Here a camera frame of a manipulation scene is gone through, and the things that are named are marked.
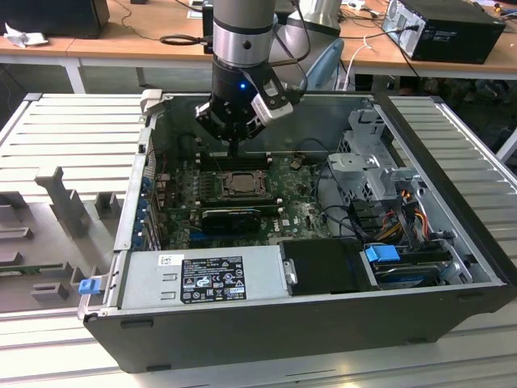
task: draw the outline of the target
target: green motherboard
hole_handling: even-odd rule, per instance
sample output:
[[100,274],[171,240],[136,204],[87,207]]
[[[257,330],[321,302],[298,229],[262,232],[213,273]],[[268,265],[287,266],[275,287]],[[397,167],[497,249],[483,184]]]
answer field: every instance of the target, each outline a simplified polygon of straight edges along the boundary
[[[254,171],[227,171],[224,165],[217,165],[215,171],[204,171],[199,161],[183,161],[174,170],[168,171],[171,200],[161,211],[163,219],[166,217],[164,226],[169,242],[165,248],[247,247],[274,245],[291,238],[330,237],[325,216],[313,198],[314,175],[311,167],[293,168],[292,156],[270,157],[269,160],[267,169]],[[231,188],[231,183],[225,183],[224,178],[230,176],[234,182],[237,182],[237,178],[244,182],[251,174],[255,182],[260,177],[262,185],[256,198],[265,204],[236,206],[229,200],[229,206],[221,206],[220,199],[225,193],[234,189],[234,193],[239,194],[239,189]],[[205,211],[214,209],[211,200],[219,200],[218,209],[259,209],[260,228],[252,234],[206,235],[201,219]]]

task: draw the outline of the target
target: motherboard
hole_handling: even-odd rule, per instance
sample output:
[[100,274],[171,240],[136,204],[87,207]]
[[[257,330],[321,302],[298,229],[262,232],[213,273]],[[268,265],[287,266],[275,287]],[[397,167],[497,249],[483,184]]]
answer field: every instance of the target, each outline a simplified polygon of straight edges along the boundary
[[185,160],[169,171],[160,211],[167,249],[330,237],[326,216],[313,198],[314,165],[293,163],[292,156],[239,166],[225,160]]

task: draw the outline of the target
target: black computer case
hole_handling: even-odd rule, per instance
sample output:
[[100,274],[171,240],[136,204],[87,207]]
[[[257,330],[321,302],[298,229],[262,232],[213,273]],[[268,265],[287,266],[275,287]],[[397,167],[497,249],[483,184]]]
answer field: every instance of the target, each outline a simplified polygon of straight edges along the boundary
[[383,30],[414,61],[483,64],[505,23],[463,0],[392,0]]
[[107,0],[0,1],[0,32],[7,23],[22,32],[95,39],[109,17]]

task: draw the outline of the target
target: wooden desk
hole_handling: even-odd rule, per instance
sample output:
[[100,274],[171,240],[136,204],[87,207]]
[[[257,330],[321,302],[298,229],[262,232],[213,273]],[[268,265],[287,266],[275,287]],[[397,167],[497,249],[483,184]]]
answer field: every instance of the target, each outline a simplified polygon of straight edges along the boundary
[[[128,12],[131,16],[124,20],[139,34],[149,37],[143,39],[130,28],[122,25],[122,18]],[[146,5],[133,5],[128,0],[108,0],[110,19],[103,34],[97,40],[76,39],[67,53],[69,57],[101,57],[123,59],[162,59],[177,61],[211,61],[212,56],[203,54],[203,47],[170,46],[161,44],[161,36],[184,34],[203,36],[199,19],[187,19],[188,9],[173,0],[151,0]]]
[[[367,0],[367,4],[384,11],[384,0]],[[169,46],[157,41],[168,34],[202,36],[201,20],[187,19],[188,9],[174,0],[151,0],[146,5],[133,5],[129,0],[107,0],[111,18],[100,39],[80,40],[54,38],[51,44],[25,50],[0,40],[0,62],[63,65],[76,93],[84,93],[82,66],[123,66],[137,68],[139,83],[144,84],[143,68],[210,69],[212,56],[204,55],[203,48]],[[138,36],[130,28],[150,39]],[[368,16],[365,12],[357,15]],[[372,22],[347,20],[341,25],[341,36],[364,36],[380,32]],[[353,73],[414,75],[397,46],[387,37],[371,38],[373,50],[363,49],[355,58]],[[342,59],[347,64],[362,40],[346,40]],[[465,65],[439,62],[412,62],[423,77],[517,79],[517,32],[502,34],[484,65]]]

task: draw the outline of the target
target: table surface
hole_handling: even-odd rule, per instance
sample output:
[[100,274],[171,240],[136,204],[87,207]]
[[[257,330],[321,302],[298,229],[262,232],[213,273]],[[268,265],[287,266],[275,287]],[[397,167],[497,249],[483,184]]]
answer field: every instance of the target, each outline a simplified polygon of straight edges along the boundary
[[[151,0],[146,5],[130,4],[129,0],[107,0],[110,19],[100,39],[81,40],[71,38],[51,38],[51,44],[30,47],[25,50],[0,40],[0,54],[47,55],[68,57],[163,59],[211,61],[212,56],[204,55],[203,48],[195,46],[169,46],[161,44],[158,38],[167,34],[202,36],[200,19],[187,19],[188,9],[174,0]],[[367,4],[377,11],[384,11],[385,0],[367,0]],[[365,12],[357,15],[369,16]],[[467,65],[440,62],[412,61],[418,70],[478,71],[494,73],[517,72],[517,28],[504,32],[484,65]],[[374,35],[381,30],[367,20],[348,19],[341,24],[341,36]],[[371,38],[368,43],[372,50],[363,49],[356,56],[354,66],[368,68],[407,69],[408,65],[397,46],[387,37]],[[361,39],[345,40],[342,59],[348,63],[354,51],[363,44]]]

